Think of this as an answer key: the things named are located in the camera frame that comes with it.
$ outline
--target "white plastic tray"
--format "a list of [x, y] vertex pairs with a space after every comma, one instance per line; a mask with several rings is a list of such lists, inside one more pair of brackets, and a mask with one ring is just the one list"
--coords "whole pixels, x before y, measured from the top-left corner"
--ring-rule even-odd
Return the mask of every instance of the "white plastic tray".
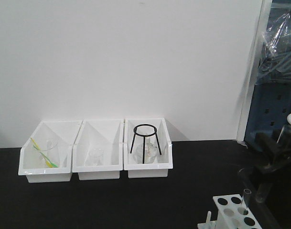
[[[152, 164], [138, 164], [133, 156], [138, 145], [143, 142], [142, 137], [135, 137], [132, 154], [130, 153], [134, 136], [133, 128], [140, 124], [150, 124], [157, 128], [157, 135], [162, 155], [157, 155]], [[150, 138], [154, 146], [157, 146], [155, 136]], [[164, 118], [125, 119], [124, 170], [128, 170], [129, 178], [167, 177], [168, 171], [171, 168], [173, 168], [172, 142], [170, 140]]]
[[19, 176], [26, 176], [30, 183], [70, 181], [72, 148], [82, 121], [41, 121], [31, 137], [45, 153], [53, 148], [50, 159], [58, 167], [48, 167], [29, 138], [21, 149]]
[[123, 129], [123, 119], [83, 121], [73, 148], [72, 167], [80, 180], [119, 178], [123, 170]]

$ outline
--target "white wall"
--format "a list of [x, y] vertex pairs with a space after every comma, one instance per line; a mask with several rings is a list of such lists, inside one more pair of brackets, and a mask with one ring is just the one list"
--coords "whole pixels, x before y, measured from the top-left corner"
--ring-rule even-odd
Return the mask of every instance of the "white wall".
[[261, 0], [0, 0], [0, 147], [41, 119], [235, 139]]

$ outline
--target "test tube rack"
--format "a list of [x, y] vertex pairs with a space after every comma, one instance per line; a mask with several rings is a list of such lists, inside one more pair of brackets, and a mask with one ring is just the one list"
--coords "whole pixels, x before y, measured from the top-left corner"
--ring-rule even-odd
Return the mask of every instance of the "test tube rack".
[[241, 206], [239, 194], [213, 197], [218, 208], [216, 221], [211, 221], [211, 212], [206, 223], [197, 224], [198, 229], [262, 229], [249, 208]]

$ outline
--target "black countertop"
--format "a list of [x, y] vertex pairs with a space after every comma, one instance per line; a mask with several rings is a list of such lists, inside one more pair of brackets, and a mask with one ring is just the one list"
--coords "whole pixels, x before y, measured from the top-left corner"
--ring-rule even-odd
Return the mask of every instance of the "black countertop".
[[[236, 141], [173, 142], [173, 169], [167, 178], [29, 184], [18, 176], [19, 148], [0, 149], [0, 229], [126, 228], [195, 229], [212, 219], [212, 196], [241, 194], [237, 173], [263, 161]], [[250, 209], [263, 229], [267, 220], [254, 201]]]

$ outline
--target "test tube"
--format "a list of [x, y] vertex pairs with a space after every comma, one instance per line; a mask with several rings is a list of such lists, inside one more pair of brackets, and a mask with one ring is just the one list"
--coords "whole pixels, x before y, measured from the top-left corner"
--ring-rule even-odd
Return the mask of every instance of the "test tube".
[[291, 125], [284, 125], [279, 138], [277, 140], [277, 144], [283, 149], [286, 150], [291, 147]]
[[247, 212], [250, 197], [251, 197], [251, 191], [248, 188], [244, 189], [243, 194], [242, 194], [242, 201], [241, 201], [241, 207], [245, 209], [244, 212], [245, 211]]

